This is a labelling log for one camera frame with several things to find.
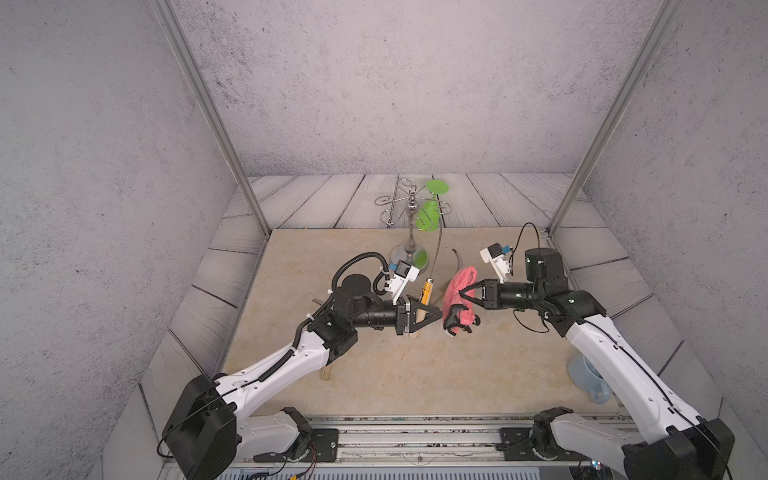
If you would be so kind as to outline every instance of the beige tabletop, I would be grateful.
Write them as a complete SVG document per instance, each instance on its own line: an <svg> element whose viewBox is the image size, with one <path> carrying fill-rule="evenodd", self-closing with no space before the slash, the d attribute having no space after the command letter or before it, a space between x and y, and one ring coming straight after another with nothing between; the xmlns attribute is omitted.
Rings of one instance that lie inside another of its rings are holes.
<svg viewBox="0 0 768 480"><path fill-rule="evenodd" d="M514 246L519 227L449 228L433 277L435 287L456 271L456 249L478 278L495 278L479 251L492 243ZM358 253L389 252L406 240L401 229L275 230L253 291L245 304L227 357L225 372L245 368L290 343L296 325L314 312L312 299L325 300L339 266ZM433 255L438 233L419 233L417 241ZM514 281L525 281L523 252L536 247L530 227L515 255ZM380 263L366 259L347 273L373 279ZM426 275L409 284L419 295ZM279 392L258 410L268 415L286 406L305 415L434 415L539 412L565 406L576 412L617 412L615 398L602 406L568 377L567 361L577 350L554 329L532 333L520 326L510 310L475 309L482 319L472 334L445 334L441 322L422 329L419 338L397 336L393 329L358 329L358 342L331 368L329 380L310 373ZM536 312L518 317L541 329Z"/></svg>

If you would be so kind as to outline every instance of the black motor joint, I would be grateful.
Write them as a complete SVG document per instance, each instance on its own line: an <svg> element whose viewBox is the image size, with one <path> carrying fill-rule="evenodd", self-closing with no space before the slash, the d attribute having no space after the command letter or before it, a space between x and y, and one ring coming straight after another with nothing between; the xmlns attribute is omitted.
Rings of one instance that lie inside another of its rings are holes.
<svg viewBox="0 0 768 480"><path fill-rule="evenodd" d="M306 329L323 339L323 346L329 350L328 363L331 363L357 342L356 328L392 327L397 335L403 335L442 318L439 309L422 305L412 296L406 297L399 298L393 305L372 291L367 276L353 273L334 290L330 308L317 315ZM418 323L416 310L427 311L424 320Z"/></svg>
<svg viewBox="0 0 768 480"><path fill-rule="evenodd" d="M442 321L442 328L450 336L456 336L456 333L453 331L454 328L459 328L467 333L472 333L472 328L470 328L469 325L462 324L462 321L459 318L460 313L466 310L469 310L469 308L466 305L462 305L461 303L454 303L451 305L448 314L445 315L445 319ZM480 325L479 316L475 315L475 319L472 320L472 325Z"/></svg>
<svg viewBox="0 0 768 480"><path fill-rule="evenodd" d="M526 250L525 277L528 282L480 280L460 290L459 295L485 310L536 310L561 336L573 322L592 315L605 315L605 309L591 294L568 289L563 258L555 249ZM480 297L468 295L471 290L479 291Z"/></svg>

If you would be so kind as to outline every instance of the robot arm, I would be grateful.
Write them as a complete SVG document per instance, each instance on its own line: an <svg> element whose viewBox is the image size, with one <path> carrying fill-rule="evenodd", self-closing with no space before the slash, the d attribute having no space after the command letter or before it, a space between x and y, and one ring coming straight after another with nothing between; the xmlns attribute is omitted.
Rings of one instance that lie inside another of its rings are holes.
<svg viewBox="0 0 768 480"><path fill-rule="evenodd" d="M592 295L568 289L560 253L527 250L525 267L529 282L481 280L460 294L487 310L537 310L597 368L639 430L628 434L557 407L535 417L534 452L547 460L563 451L579 452L630 480L722 478L733 447L733 434L723 422L705 420L675 394L624 341ZM481 297L468 296L469 290Z"/></svg>
<svg viewBox="0 0 768 480"><path fill-rule="evenodd" d="M384 290L376 288L376 292L391 292L391 300L374 293L364 275L349 275L337 285L347 268L370 257L382 263L376 283L386 279ZM346 353L357 342L357 328L392 327L403 335L442 318L435 307L401 295L419 269L405 262L392 267L390 279L389 264L379 253L354 257L336 272L330 297L298 325L292 343L231 375L219 374L212 380L201 375L187 384L162 440L187 480L213 480L236 458L272 452L286 459L299 458L310 442L312 427L296 409L269 416L251 414L280 390ZM420 322L418 310L427 312Z"/></svg>

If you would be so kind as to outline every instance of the wire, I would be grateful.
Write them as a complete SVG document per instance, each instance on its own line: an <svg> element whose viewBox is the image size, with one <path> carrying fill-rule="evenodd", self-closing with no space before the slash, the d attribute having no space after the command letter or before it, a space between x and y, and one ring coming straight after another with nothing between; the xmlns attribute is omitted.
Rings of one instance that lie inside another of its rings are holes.
<svg viewBox="0 0 768 480"><path fill-rule="evenodd" d="M533 231L536 232L536 244L538 245L538 254L539 254L539 256L541 255L541 237L538 235L538 228L536 228L536 226L533 223L526 222L526 223L523 224L523 227L520 229L520 234L518 235L518 241L515 242L515 248L512 249L512 253L511 253L510 257L509 257L509 269L510 270L512 270L512 267L515 265L515 252L518 251L518 246L520 245L520 239L523 236L523 230L525 230L525 228L528 225L533 227Z"/></svg>
<svg viewBox="0 0 768 480"><path fill-rule="evenodd" d="M583 459L582 459L582 460L579 460L579 461L578 461L578 465L576 466L576 469L578 469L578 468L581 468L581 472L579 472L579 473L578 473L578 475L576 475L575 477L574 477L573 475L571 475L571 477L572 477L574 480L579 480L581 477L583 477L583 476L584 476L584 473L586 473L586 472L587 472L587 470L589 469L589 466L587 466L587 465L585 465L584 467L582 467L582 466L581 466L581 463L582 463L583 461L584 461Z"/></svg>
<svg viewBox="0 0 768 480"><path fill-rule="evenodd" d="M511 445L506 445L504 443L498 443L498 444L495 445L495 448L496 448L496 450L498 452L505 452L505 451L507 451L509 449L512 449L512 448L520 445L521 443L527 442L530 439L531 439L531 437L525 437L524 439L518 440L517 442L515 442L515 443L513 443Z"/></svg>
<svg viewBox="0 0 768 480"><path fill-rule="evenodd" d="M348 268L350 268L355 263L358 263L360 260L364 260L366 258L376 258L379 262L381 262L384 277L389 281L389 263L386 261L386 258L384 258L384 256L379 252L365 252L361 253L360 255L355 255L351 259L344 262L344 264L336 271L336 273L333 274L333 278L331 279L331 291L335 292L339 289L339 279Z"/></svg>
<svg viewBox="0 0 768 480"><path fill-rule="evenodd" d="M277 472L266 474L266 475L263 472L257 472L257 473L253 473L251 475L248 475L245 478L245 480L255 480L256 478L273 477L274 475L277 475L278 473L282 472L283 468L285 468L286 464L288 463L288 455L284 455L283 457L285 458L285 461L283 462L283 466L280 467L280 470L278 470Z"/></svg>
<svg viewBox="0 0 768 480"><path fill-rule="evenodd" d="M326 308L326 307L327 307L327 306L330 304L330 302L331 302L331 299L332 299L332 298L333 298L333 294L331 293L331 294L328 296L328 300L326 300L326 302L325 302L323 305L321 305L319 309L317 309L317 311L315 312L315 314L314 314L314 315L312 315L312 317L314 318L314 317L318 316L319 314L321 314L321 313L324 311L324 309L325 309L325 308ZM208 406L210 406L210 405L214 404L215 402L218 402L219 400L223 400L223 398L224 398L225 396L227 396L227 395L231 394L232 392L236 392L237 390L239 390L239 389L243 389L243 388L247 387L248 385L251 385L251 384L253 384L253 383L256 383L256 382L264 382L264 381L265 381L265 380L267 380L267 379L268 379L270 376L272 376L272 375L273 375L273 374L274 374L274 373L275 373L275 372L276 372L276 371L277 371L277 370L278 370L278 369L279 369L281 366L285 365L285 364L286 364L286 362L288 362L288 360L289 360L289 359L290 359L290 358L291 358L291 357L292 357L292 356L293 356L293 355L296 353L296 348L298 348L298 346L299 346L299 343L301 342L301 331L303 330L303 328L304 328L305 326L309 325L309 324L312 322L312 320L313 320L313 319L305 319L305 320L304 320L304 321L302 321L302 322L301 322L301 323L298 325L298 327L296 328L296 334L294 335L294 337L293 337L293 343L291 344L291 346L293 347L293 349L288 349L288 351L286 351L286 352L285 352L285 355L283 355L282 357L280 357L280 359L279 359L279 360L277 360L277 361L276 361L276 362L275 362L275 363L274 363L274 364L273 364L273 365L272 365L272 366L271 366L269 369L267 369L267 370L266 370L264 373L262 373L262 374L261 374L261 375L260 375L258 378L255 378L255 379L251 380L250 382L246 382L246 383L244 383L244 384L243 384L243 385L241 385L241 386L235 387L235 388L231 389L231 390L230 390L230 391L228 391L228 392L222 393L220 396L216 397L215 399L213 399L213 400L211 400L210 402L206 403L205 405L201 406L199 409L197 409L197 410L195 410L194 412L192 412L191 414L187 415L187 416L186 416L184 419L182 419L182 420L181 420L180 422L178 422L176 425L172 426L172 427L171 427L171 428L170 428L170 429L169 429L169 430L168 430L168 431L165 433L165 435L163 435L163 438L161 438L161 439L160 439L160 441L157 443L157 447L156 447L156 449L155 449L155 452L156 452L156 453L157 453L157 454L158 454L160 457L162 457L162 458L173 458L173 457L174 457L173 455L165 455L163 452L161 452L161 451L160 451L160 447L163 445L163 442L165 442L166 440L168 440L168 436L170 435L170 433L171 433L172 431L174 431L175 429L178 429L178 428L179 428L180 426L182 426L182 425L183 425L183 424L184 424L184 423L185 423L187 420L191 419L192 417L194 417L194 416L195 416L195 415L197 415L198 413L202 412L202 411L203 411L203 410L205 410L205 409L206 409Z"/></svg>
<svg viewBox="0 0 768 480"><path fill-rule="evenodd" d="M533 333L549 333L549 327L547 326L547 324L546 324L546 323L544 323L544 319L541 319L541 326L543 326L543 327L546 329L546 330L545 330L545 331L543 331L543 332L542 332L541 330L534 330L534 329L532 329L531 327L528 327L528 326L524 325L524 324L523 324L523 322L521 322L521 321L520 321L520 319L518 318L518 314L517 314L517 312L524 312L524 311L525 311L525 310L518 310L518 309L514 309L514 310L512 310L512 315L514 315L514 316L515 316L515 320L517 320L517 321L518 321L518 323L519 323L520 325L522 325L522 327L523 327L524 329L526 329L526 330L530 330L530 331L532 331Z"/></svg>
<svg viewBox="0 0 768 480"><path fill-rule="evenodd" d="M310 443L310 449L312 450L312 462L310 463L310 466L306 468L306 470L296 475L296 478L302 478L309 470L312 470L317 465L317 450L315 449L314 442ZM306 480L310 480L310 478L312 478L312 473L310 473L310 476L307 477Z"/></svg>
<svg viewBox="0 0 768 480"><path fill-rule="evenodd" d="M643 371L643 373L645 373L645 375L646 375L646 376L647 376L647 377L648 377L648 378L651 380L651 382L653 382L653 383L654 383L654 385L656 386L656 388L658 388L658 389L659 389L659 391L661 392L661 395L663 395L663 396L664 396L664 399L665 399L665 400L667 400L667 403L669 403L669 404L670 404L670 407L672 407L672 410L673 410L675 413L677 413L677 414L678 414L678 415L679 415L679 416L680 416L680 417L681 417L683 420L685 420L686 422L688 422L688 424L689 424L690 426L694 427L694 428L695 428L695 429L696 429L696 430L697 430L697 431L698 431L698 432L699 432L699 433L700 433L700 434L701 434L701 435L702 435L702 436L703 436L705 439L707 439L707 441L710 443L710 445L712 445L712 448L713 448L713 449L715 449L715 452L717 453L717 456L718 456L718 457L720 457L720 461L723 463L723 465L725 465L725 470L726 470L726 472L728 472L728 478L730 478L730 480L733 480L733 475L731 475L731 473L730 473L730 468L728 468L728 462L726 462L726 461L725 461L725 457L723 456L723 453L720 451L720 449L719 449L719 448L717 448L717 445L715 445L715 443L714 443L714 442L713 442L713 441L712 441L712 440L711 440L711 439L710 439L710 438L707 436L707 434L705 434L705 433L703 432L703 430L702 430L702 429L700 429L700 428L699 428L699 427L698 427L696 424L694 424L693 422L691 422L691 421L690 421L690 420L689 420L689 419L688 419L688 418L687 418L685 415L683 415L683 414L682 414L682 412L680 412L680 410L678 410L677 408L675 408L675 407L674 407L674 405L673 405L672 401L671 401L671 400L670 400L670 398L667 396L667 393L664 391L664 389L662 389L662 388L661 388L661 386L660 386L660 385L658 384L658 382L657 382L657 381L654 379L654 377L653 377L653 376L652 376L650 373L648 373L648 371L647 371L645 368L643 368L643 366L642 366L642 365L641 365L641 364L640 364L640 363L639 363L639 362L638 362L638 361L637 361L637 360L636 360L636 359L635 359L635 358L634 358L634 357L633 357L633 356L632 356L632 355L631 355L631 354L630 354L630 353L629 353L629 352L628 352L628 351L627 351L627 350L626 350L626 349L625 349L623 346L619 345L619 344L618 344L618 342L617 342L616 340L614 340L614 338L613 338L612 336L608 335L608 332L606 332L605 330L603 330L603 329L602 329L602 328L600 328L599 326L595 325L594 323L590 322L589 320L586 320L586 319L585 319L585 320L584 320L584 322L585 322L585 323L589 323L589 324L590 324L590 325L592 325L594 328L596 328L596 329L600 330L600 331L601 331L601 332L602 332L602 333L603 333L603 334L604 334L606 337L608 337L608 339L609 339L611 342L613 342L613 343L614 343L614 345L618 346L618 348L619 348L619 349L620 349L622 352L626 353L626 354L627 354L627 356L628 356L629 358L631 358L631 359L632 359L632 361L633 361L633 362L634 362L634 363L637 365L637 367L638 367L638 368L640 368L640 370L642 370L642 371Z"/></svg>
<svg viewBox="0 0 768 480"><path fill-rule="evenodd" d="M683 418L686 422L690 424L690 426L694 427L700 434L703 436L707 441L712 445L712 448L715 449L715 452L717 453L717 456L720 457L720 461L725 465L725 471L728 472L728 478L730 480L733 480L733 475L730 473L730 468L728 468L728 462L725 461L725 457L723 457L723 453L720 451L719 448L717 448L717 445L715 445L715 442L713 442L706 433L704 433L697 425L694 425L693 422L691 422L685 415L680 413L680 410L674 409L675 413L677 413L679 416Z"/></svg>
<svg viewBox="0 0 768 480"><path fill-rule="evenodd" d="M432 274L435 272L435 263L437 263L437 254L440 253L440 242L442 241L442 215L437 217L437 225L440 229L440 234L437 236L437 248L435 249L435 258L432 259L432 268L429 269L429 278L434 278Z"/></svg>

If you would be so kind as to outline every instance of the black mounting plate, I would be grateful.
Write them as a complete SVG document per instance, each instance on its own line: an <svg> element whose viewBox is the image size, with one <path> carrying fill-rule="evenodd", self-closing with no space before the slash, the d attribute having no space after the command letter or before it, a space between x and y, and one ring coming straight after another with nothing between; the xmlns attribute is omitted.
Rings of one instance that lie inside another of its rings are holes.
<svg viewBox="0 0 768 480"><path fill-rule="evenodd" d="M339 450L338 429L313 429L310 442L315 443L318 463L336 461L336 452Z"/></svg>
<svg viewBox="0 0 768 480"><path fill-rule="evenodd" d="M516 427L508 429L499 429L498 432L502 436L502 445L513 445L512 447L503 450L504 460L507 462L525 462L531 460L541 460L531 448L530 442L523 442L531 435L531 429L529 427ZM556 458L559 461L573 461L589 460L589 458L583 456L581 453L564 451Z"/></svg>
<svg viewBox="0 0 768 480"><path fill-rule="evenodd" d="M339 449L339 430L338 429L313 429L310 436L310 443L315 444L318 463L333 463L336 461L336 452ZM253 457L254 462L274 463L285 459L282 454L263 453ZM312 453L304 456L301 462L311 462Z"/></svg>

